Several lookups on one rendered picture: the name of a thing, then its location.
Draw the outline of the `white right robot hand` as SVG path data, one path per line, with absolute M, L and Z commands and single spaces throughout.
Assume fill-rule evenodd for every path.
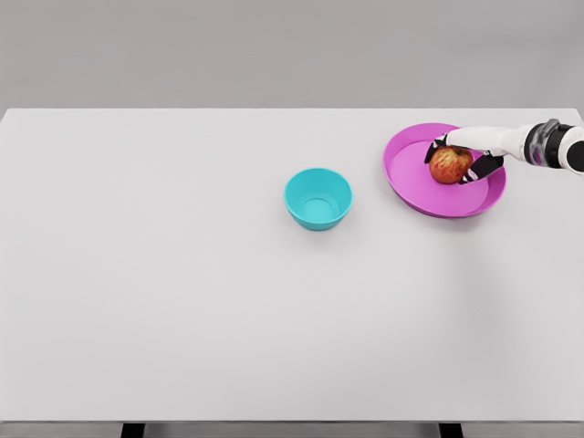
M 430 144 L 424 163 L 429 161 L 440 146 L 454 146 L 469 150 L 474 162 L 458 184 L 467 184 L 483 180 L 503 166 L 504 156 L 494 156 L 491 150 L 495 148 L 499 136 L 487 127 L 470 127 L 451 130 L 435 138 Z

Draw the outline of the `red apple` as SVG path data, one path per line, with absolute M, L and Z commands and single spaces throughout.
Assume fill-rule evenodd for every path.
M 429 161 L 430 174 L 438 183 L 459 183 L 474 160 L 469 150 L 440 146 Z

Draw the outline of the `pink plate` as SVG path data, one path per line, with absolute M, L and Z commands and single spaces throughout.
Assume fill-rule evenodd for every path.
M 505 191 L 504 168 L 465 185 L 441 184 L 431 176 L 423 162 L 428 147 L 455 128 L 444 123 L 415 124 L 393 135 L 385 147 L 382 163 L 391 188 L 421 213 L 443 218 L 473 216 L 494 206 Z

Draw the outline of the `blue bowl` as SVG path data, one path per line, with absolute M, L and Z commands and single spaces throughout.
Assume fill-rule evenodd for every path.
M 349 212 L 353 190 L 340 173 L 327 168 L 308 168 L 286 183 L 284 202 L 291 217 L 309 231 L 326 231 Z

